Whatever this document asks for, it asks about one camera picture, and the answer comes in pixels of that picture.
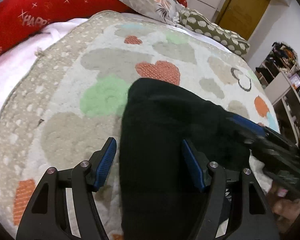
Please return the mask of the person's hand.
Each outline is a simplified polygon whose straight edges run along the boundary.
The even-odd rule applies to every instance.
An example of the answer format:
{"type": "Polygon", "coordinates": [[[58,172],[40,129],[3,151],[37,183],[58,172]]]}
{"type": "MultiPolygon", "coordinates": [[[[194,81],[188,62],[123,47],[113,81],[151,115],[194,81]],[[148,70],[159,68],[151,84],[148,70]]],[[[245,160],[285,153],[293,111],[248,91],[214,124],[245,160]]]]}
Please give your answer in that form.
{"type": "Polygon", "coordinates": [[[300,199],[295,199],[294,201],[284,198],[284,193],[287,190],[277,187],[275,185],[272,186],[269,193],[271,193],[275,200],[272,206],[273,213],[289,220],[290,222],[294,222],[297,217],[300,215],[300,199]]]}

